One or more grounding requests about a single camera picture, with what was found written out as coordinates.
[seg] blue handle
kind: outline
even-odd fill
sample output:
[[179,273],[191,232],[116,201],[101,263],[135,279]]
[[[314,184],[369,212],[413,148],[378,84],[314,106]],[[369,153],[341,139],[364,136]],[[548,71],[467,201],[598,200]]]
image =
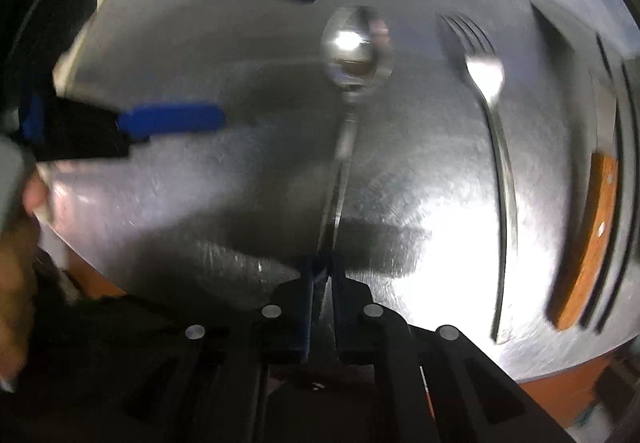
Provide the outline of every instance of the blue handle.
[[154,134],[216,131],[225,113],[213,104],[157,104],[142,106],[118,117],[118,128],[134,140]]

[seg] scratched metal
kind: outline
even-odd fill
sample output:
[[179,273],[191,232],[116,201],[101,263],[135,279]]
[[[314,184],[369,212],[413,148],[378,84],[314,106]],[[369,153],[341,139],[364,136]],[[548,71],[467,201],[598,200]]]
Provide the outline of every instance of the scratched metal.
[[[209,100],[230,123],[217,134],[152,139],[130,160],[59,163],[56,231],[118,285],[196,323],[262,304],[296,275],[287,261],[316,248],[342,116],[319,40],[332,11],[352,4],[383,16],[396,66],[359,110],[337,241],[350,275],[415,325],[456,325],[520,380],[638,334],[637,271],[600,336],[557,333],[544,316],[579,224],[595,123],[591,97],[564,91],[551,69],[529,0],[105,0],[82,46],[76,94],[121,108]],[[506,72],[499,107],[521,293],[514,337],[502,346],[490,339],[499,246],[492,148],[478,99],[441,47],[436,14],[451,11],[488,33]],[[625,110],[626,100],[621,192],[630,210],[636,159]],[[630,212],[620,220],[612,275]]]

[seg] wooden knife handle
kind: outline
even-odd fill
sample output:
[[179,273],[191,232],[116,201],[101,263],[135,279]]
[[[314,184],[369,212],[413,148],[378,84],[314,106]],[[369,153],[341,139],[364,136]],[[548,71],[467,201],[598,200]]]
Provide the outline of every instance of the wooden knife handle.
[[591,295],[609,242],[618,187],[618,160],[591,154],[591,173],[580,233],[550,303],[550,320],[559,330],[573,326]]

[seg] human hand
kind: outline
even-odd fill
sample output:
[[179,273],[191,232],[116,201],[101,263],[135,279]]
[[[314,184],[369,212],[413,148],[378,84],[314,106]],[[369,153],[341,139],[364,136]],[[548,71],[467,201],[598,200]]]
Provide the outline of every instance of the human hand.
[[33,211],[47,200],[49,189],[37,173],[22,194],[24,210],[0,234],[0,378],[11,381],[27,361],[33,327],[36,278],[33,260],[40,227]]

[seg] stainless steel surface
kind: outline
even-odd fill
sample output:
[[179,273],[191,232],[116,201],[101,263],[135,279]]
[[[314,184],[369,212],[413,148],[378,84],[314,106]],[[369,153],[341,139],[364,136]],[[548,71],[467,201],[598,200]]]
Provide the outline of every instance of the stainless steel surface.
[[514,287],[514,272],[518,270],[518,209],[513,171],[507,140],[498,112],[498,101],[504,87],[504,65],[495,54],[488,37],[468,17],[444,17],[450,30],[463,48],[466,71],[484,103],[489,133],[494,147],[498,184],[498,214],[500,214],[500,265],[491,335],[497,344],[511,339],[513,323],[512,301],[519,290]]
[[616,97],[593,75],[591,86],[596,107],[596,145],[600,152],[613,156],[616,152]]
[[336,10],[321,42],[327,73],[342,92],[346,110],[335,149],[335,176],[322,214],[318,251],[335,247],[356,140],[356,103],[385,81],[392,69],[386,24],[366,6]]
[[600,35],[556,4],[545,0],[534,0],[532,4],[536,17],[541,19],[541,22],[548,23],[551,29],[562,37],[564,43],[573,50],[574,55],[596,75],[602,84],[611,87],[610,66],[604,54]]
[[[601,14],[608,4],[587,1]],[[211,100],[241,120],[218,134],[152,139],[126,161],[58,164],[56,231],[114,282],[191,323],[267,303],[277,283],[297,276],[288,258],[317,247],[342,109],[318,39],[336,8],[354,4],[385,16],[396,61],[388,83],[358,109],[337,240],[348,274],[414,325],[455,325],[519,380],[638,334],[633,257],[602,334],[557,333],[545,318],[579,224],[596,130],[591,95],[564,90],[529,0],[104,0],[82,45],[76,94],[123,109]],[[525,291],[514,304],[511,341],[500,346],[489,337],[499,263],[491,137],[435,32],[437,14],[453,11],[495,38],[508,74],[500,114]],[[598,20],[600,31],[617,36],[609,28],[618,30],[618,19],[612,10]],[[624,148],[606,290],[622,267],[634,213],[634,124],[618,94]]]

